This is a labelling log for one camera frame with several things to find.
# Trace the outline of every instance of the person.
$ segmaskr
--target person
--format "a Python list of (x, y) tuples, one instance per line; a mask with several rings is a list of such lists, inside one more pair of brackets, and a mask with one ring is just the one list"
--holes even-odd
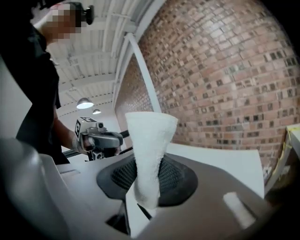
[[(89, 143), (84, 141), (82, 147), (75, 133), (58, 119), (56, 109), (61, 107), (59, 76), (46, 48), (59, 39), (69, 38), (81, 26), (78, 3), (55, 5), (34, 26), (21, 24), (19, 34), (15, 29), (10, 30), (10, 36), (16, 37), (19, 44), (1, 50), (12, 76), (32, 102), (16, 138), (30, 144), (39, 153), (50, 155), (57, 165), (69, 163), (61, 146), (87, 154), (84, 148)], [(10, 44), (7, 38), (3, 41)], [(20, 59), (22, 66), (16, 64)]]

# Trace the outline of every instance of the white fabric object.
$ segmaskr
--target white fabric object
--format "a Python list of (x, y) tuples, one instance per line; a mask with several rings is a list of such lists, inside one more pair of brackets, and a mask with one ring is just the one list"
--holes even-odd
[(243, 229), (248, 228), (255, 222), (255, 218), (245, 208), (236, 192), (226, 193), (223, 200)]
[(137, 167), (135, 198), (141, 206), (153, 209), (159, 198), (159, 164), (178, 120), (157, 112), (129, 112), (125, 116)]

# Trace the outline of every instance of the black shirt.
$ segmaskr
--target black shirt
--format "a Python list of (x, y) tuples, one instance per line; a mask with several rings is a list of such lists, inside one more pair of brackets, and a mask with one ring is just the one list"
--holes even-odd
[(19, 36), (15, 48), (2, 52), (12, 76), (32, 102), (17, 139), (30, 144), (39, 153), (52, 156), (56, 164), (69, 163), (53, 130), (54, 107), (60, 108), (59, 76), (46, 52), (44, 36), (30, 23), (24, 32), (26, 34)]

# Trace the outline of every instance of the white cylindrical object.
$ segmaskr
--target white cylindrical object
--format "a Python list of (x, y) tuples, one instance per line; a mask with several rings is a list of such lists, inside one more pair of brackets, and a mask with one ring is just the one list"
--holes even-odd
[(141, 206), (153, 209), (159, 198), (160, 161), (173, 138), (178, 120), (157, 112), (129, 112), (125, 116), (137, 167), (135, 199)]

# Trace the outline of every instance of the black sleeve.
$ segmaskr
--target black sleeve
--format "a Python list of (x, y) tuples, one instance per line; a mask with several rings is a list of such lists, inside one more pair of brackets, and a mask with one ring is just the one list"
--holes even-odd
[(55, 106), (56, 106), (56, 109), (59, 109), (61, 107), (60, 97), (59, 97), (59, 93), (58, 93), (58, 87), (57, 87), (57, 90), (56, 90)]

